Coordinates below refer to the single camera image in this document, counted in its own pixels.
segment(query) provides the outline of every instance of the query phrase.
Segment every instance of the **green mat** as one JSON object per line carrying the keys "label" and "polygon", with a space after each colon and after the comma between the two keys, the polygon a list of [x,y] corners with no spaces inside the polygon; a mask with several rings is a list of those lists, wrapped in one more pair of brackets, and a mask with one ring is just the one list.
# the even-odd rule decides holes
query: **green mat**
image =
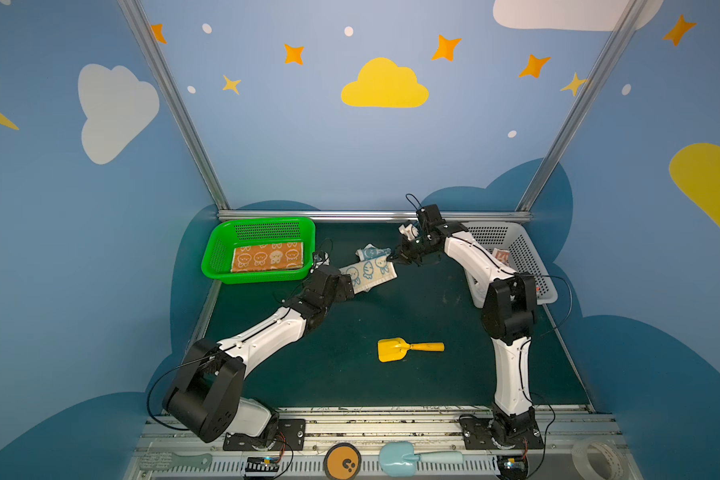
{"label": "green mat", "polygon": [[[394,246],[394,224],[318,224],[317,245],[333,240],[331,264],[358,261],[366,244]],[[330,242],[324,243],[330,249]],[[464,269],[442,254],[426,266],[395,266],[398,278],[336,303],[323,324],[283,347],[246,378],[243,395],[272,406],[489,405],[496,388],[494,350],[480,324]],[[234,336],[278,308],[298,282],[223,285],[206,338]],[[561,302],[567,295],[560,295]],[[539,308],[534,337],[549,321]],[[443,342],[442,353],[410,352],[381,363],[380,339]],[[555,334],[534,340],[530,389],[553,404],[586,404],[586,394]]]}

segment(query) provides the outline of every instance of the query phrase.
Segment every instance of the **brown circular object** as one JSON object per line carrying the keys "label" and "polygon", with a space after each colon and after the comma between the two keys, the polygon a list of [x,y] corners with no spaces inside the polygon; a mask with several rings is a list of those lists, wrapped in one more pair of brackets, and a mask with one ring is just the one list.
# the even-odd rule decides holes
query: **brown circular object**
{"label": "brown circular object", "polygon": [[322,470],[331,480],[350,480],[360,471],[362,457],[350,443],[337,443],[322,461]]}

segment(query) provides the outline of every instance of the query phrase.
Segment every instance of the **green basket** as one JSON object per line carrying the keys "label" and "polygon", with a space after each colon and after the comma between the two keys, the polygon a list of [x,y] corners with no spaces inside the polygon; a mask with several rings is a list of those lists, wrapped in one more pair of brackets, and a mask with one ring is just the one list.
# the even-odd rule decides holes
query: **green basket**
{"label": "green basket", "polygon": [[[304,267],[298,270],[272,270],[233,274],[232,256],[238,246],[304,243]],[[213,229],[206,253],[202,256],[202,272],[227,285],[234,283],[282,282],[301,280],[312,268],[315,252],[315,224],[303,216],[291,218],[259,218],[231,220]]]}

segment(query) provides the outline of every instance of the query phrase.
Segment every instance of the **white plastic basket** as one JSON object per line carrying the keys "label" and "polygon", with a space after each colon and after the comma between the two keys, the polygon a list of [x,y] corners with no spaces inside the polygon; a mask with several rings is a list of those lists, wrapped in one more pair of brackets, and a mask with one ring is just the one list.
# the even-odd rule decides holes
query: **white plastic basket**
{"label": "white plastic basket", "polygon": [[[509,266],[518,272],[528,272],[532,275],[549,275],[536,251],[536,247],[528,237],[528,232],[521,225],[511,222],[464,222],[464,226],[488,252],[492,253],[494,248],[508,250],[510,252]],[[472,294],[472,302],[477,308],[483,308],[488,286],[479,285],[466,270],[464,273],[467,275],[467,284]],[[536,301],[540,305],[555,302],[557,300],[557,290],[554,288],[552,279],[548,276],[537,276],[535,278],[536,286],[539,287],[536,292]]]}

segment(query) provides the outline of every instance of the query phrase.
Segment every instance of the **roll of clear tape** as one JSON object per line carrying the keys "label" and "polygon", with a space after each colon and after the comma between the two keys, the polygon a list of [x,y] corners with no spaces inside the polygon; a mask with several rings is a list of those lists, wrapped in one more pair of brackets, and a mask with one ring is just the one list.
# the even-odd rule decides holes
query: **roll of clear tape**
{"label": "roll of clear tape", "polygon": [[[602,453],[610,468],[608,478],[597,473],[590,463],[589,450],[595,448]],[[584,480],[627,480],[630,477],[630,464],[626,458],[618,453],[616,444],[601,437],[589,437],[579,440],[570,450],[574,458],[574,466]]]}

